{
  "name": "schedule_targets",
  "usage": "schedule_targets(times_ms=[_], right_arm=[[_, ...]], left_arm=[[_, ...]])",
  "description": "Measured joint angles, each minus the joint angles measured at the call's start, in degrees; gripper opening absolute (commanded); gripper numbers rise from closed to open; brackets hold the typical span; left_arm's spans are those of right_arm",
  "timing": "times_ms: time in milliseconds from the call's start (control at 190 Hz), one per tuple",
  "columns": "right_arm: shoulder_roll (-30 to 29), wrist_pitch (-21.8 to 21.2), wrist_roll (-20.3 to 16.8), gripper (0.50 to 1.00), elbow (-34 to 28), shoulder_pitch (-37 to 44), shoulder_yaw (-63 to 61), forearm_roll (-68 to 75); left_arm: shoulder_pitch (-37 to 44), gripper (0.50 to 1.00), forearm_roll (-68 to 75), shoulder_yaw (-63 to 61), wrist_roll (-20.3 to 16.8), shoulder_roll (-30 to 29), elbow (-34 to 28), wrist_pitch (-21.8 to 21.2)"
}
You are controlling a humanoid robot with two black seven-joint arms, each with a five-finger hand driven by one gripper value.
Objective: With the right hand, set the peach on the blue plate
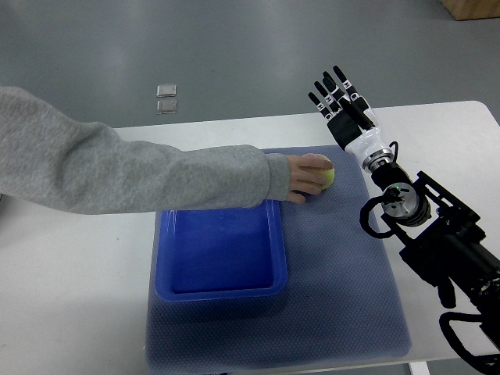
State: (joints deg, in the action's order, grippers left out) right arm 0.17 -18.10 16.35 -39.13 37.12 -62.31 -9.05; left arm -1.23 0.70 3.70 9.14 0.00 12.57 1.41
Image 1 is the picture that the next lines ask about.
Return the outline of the person's bare hand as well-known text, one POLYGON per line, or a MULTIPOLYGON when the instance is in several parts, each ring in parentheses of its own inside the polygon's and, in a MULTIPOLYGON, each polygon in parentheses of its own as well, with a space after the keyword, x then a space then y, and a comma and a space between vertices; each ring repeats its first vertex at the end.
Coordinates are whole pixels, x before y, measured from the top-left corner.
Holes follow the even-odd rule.
POLYGON ((334 169, 334 164, 324 155, 287 155, 290 179, 286 200, 303 204, 307 195, 320 195, 321 187, 327 184, 325 173, 334 169))

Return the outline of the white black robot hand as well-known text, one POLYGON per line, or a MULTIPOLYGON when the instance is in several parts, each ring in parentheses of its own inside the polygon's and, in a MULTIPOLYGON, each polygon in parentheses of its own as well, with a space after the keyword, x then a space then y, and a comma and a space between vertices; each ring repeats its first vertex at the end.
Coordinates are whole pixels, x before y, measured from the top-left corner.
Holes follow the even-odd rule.
POLYGON ((359 97, 339 66, 334 66, 333 71, 352 102, 344 98, 344 92, 327 71, 323 72, 322 79, 325 87, 319 81, 315 81, 314 86, 331 111, 312 92, 308 93, 308 97, 323 118, 328 120, 327 127, 334 140, 342 150, 354 155, 359 164, 390 163, 391 149, 382 140, 380 121, 373 109, 364 97, 359 97))

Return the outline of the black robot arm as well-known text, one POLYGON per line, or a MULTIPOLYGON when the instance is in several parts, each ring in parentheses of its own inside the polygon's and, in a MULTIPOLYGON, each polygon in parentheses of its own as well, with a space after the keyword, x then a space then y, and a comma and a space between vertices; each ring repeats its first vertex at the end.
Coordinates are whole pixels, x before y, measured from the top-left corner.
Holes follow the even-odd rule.
POLYGON ((437 289, 447 309, 439 326, 455 353, 482 374, 499 372, 499 355, 474 355, 452 322, 476 323, 499 346, 499 260, 481 242, 480 217, 423 171, 416 180, 397 163, 398 142, 387 143, 380 121, 338 66, 316 81, 311 102, 341 149, 356 157, 381 194, 360 210, 359 223, 373 238, 396 236, 402 260, 437 289))

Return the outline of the grey sweater forearm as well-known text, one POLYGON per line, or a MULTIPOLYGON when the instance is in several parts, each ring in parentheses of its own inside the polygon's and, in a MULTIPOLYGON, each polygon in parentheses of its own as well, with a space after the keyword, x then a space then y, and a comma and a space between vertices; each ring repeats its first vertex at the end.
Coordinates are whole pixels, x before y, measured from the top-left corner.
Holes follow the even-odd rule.
POLYGON ((251 145, 183 152, 125 141, 17 87, 1 89, 1 191, 80 214, 253 207, 283 201, 288 161, 251 145))

